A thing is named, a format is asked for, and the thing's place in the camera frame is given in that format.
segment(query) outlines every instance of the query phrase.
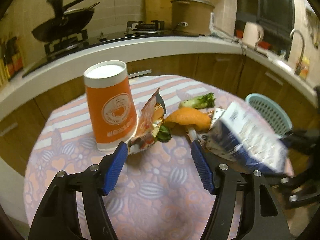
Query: faucet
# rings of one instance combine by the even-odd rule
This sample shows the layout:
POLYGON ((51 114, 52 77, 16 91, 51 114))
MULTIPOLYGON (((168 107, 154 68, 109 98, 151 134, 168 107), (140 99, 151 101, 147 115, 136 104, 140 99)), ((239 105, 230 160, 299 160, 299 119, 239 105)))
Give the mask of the faucet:
POLYGON ((296 70, 295 70, 295 72, 294 72, 296 75, 300 75, 301 70, 303 69, 303 68, 301 67, 301 62, 302 62, 302 58, 303 58, 304 49, 305 49, 306 44, 305 44, 304 37, 303 37, 301 31, 299 31, 298 29, 293 29, 293 30, 292 30, 292 32, 290 33, 290 38, 291 38, 291 39, 293 39, 293 34, 294 34, 294 33, 299 33, 300 36, 301 36, 301 38, 302 38, 302 51, 301 51, 301 55, 300 55, 300 58, 299 58, 298 65, 297 65, 296 70))

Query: floral tablecloth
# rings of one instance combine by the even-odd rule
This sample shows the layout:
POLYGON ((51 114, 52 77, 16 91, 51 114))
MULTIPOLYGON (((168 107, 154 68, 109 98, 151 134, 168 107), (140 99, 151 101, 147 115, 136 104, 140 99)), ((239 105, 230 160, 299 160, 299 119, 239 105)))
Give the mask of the floral tablecloth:
MULTIPOLYGON (((138 112, 158 87, 167 114, 176 110, 181 100, 213 92, 216 106, 227 108, 236 101, 270 128, 242 99, 193 79, 166 75, 136 78, 130 84, 138 112)), ((105 154, 108 153, 97 150, 85 95, 53 111, 32 150, 26 170, 24 203, 28 223, 31 225, 58 171, 82 172, 91 164, 99 163, 105 154)), ((289 162, 286 168, 292 173, 289 162)), ((199 240, 215 196, 203 188, 191 158, 190 142, 182 133, 174 135, 168 143, 157 142, 146 152, 130 155, 115 190, 103 200, 120 240, 199 240)), ((229 239, 237 233, 240 203, 238 196, 229 239)), ((81 193, 77 193, 77 204, 83 237, 90 239, 81 193)))

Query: blue and white package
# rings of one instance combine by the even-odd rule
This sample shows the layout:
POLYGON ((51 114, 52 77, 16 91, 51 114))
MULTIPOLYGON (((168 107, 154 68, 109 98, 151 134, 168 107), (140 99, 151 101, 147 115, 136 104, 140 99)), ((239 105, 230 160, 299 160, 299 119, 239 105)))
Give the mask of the blue and white package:
POLYGON ((287 148, 236 102, 223 112, 208 136, 251 171, 284 173, 287 148))

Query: plastic basket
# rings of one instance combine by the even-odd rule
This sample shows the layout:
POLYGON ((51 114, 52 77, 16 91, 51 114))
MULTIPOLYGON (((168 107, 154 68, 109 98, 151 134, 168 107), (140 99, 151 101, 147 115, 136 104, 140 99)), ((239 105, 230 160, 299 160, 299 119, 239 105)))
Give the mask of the plastic basket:
POLYGON ((283 136, 292 129, 289 116, 270 98, 260 94, 250 94, 245 98, 245 101, 262 115, 276 134, 283 136))

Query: cup logo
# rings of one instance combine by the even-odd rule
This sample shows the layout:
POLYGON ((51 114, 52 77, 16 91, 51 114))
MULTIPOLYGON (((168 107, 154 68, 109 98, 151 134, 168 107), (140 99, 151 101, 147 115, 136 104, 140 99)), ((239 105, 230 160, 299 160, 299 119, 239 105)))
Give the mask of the cup logo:
POLYGON ((111 98, 102 108, 103 119, 111 125, 119 125, 130 112, 130 98, 126 93, 111 98))

